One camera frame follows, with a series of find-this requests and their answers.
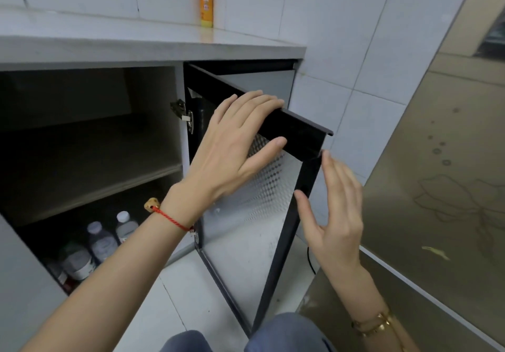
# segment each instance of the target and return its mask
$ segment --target cabinet hinge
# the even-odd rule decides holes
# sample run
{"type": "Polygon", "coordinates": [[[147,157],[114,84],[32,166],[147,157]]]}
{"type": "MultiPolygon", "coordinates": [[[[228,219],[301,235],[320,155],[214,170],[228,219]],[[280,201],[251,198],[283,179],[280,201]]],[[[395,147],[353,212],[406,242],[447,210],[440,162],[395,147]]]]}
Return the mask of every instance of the cabinet hinge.
{"type": "Polygon", "coordinates": [[[170,102],[170,109],[172,109],[179,119],[187,122],[190,134],[193,134],[193,112],[191,110],[186,112],[186,104],[184,101],[179,99],[176,102],[170,102]]]}

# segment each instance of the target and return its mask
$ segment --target person's left hand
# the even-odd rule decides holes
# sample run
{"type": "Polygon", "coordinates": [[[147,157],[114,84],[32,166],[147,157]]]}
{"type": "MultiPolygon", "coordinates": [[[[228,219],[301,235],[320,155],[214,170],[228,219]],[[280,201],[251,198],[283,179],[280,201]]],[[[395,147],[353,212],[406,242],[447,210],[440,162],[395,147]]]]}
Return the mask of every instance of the person's left hand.
{"type": "MultiPolygon", "coordinates": [[[[261,90],[250,91],[240,98],[234,94],[224,100],[212,115],[177,195],[187,195],[186,199],[191,199],[193,209],[201,215],[218,198],[230,195],[252,178],[286,145],[286,138],[274,138],[248,158],[249,148],[265,118],[283,106],[283,100],[261,90]]],[[[165,200],[175,198],[171,189],[165,200]]]]}

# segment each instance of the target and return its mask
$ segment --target blue pants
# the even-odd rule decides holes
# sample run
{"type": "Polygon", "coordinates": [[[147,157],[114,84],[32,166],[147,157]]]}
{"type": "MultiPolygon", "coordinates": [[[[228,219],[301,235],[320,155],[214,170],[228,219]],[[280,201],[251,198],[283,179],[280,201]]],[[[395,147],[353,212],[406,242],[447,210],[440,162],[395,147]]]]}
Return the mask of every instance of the blue pants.
{"type": "MultiPolygon", "coordinates": [[[[199,331],[171,337],[160,352],[212,352],[199,331]]],[[[311,320],[294,313],[277,315],[259,329],[244,352],[336,352],[311,320]]]]}

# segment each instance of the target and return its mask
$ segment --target gold refrigerator door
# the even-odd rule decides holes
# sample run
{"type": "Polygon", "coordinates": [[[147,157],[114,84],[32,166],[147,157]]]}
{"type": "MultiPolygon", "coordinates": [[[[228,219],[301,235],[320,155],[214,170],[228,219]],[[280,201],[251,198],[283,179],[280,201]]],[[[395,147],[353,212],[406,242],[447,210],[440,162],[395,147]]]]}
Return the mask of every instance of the gold refrigerator door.
{"type": "Polygon", "coordinates": [[[505,0],[465,2],[363,204],[363,246],[502,345],[505,59],[475,54],[504,7],[505,0]]]}

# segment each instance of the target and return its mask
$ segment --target yellow sticker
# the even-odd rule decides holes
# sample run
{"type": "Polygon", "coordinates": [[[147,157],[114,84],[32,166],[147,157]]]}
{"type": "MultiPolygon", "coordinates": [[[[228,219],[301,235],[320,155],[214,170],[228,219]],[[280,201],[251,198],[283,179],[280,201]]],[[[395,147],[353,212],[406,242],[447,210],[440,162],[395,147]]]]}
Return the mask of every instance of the yellow sticker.
{"type": "Polygon", "coordinates": [[[436,248],[433,248],[433,247],[428,247],[428,246],[422,246],[421,247],[422,249],[425,249],[426,251],[430,251],[432,253],[434,253],[435,255],[438,255],[442,258],[444,258],[445,260],[447,261],[451,261],[447,255],[445,254],[445,251],[442,251],[441,249],[436,249],[436,248]]]}

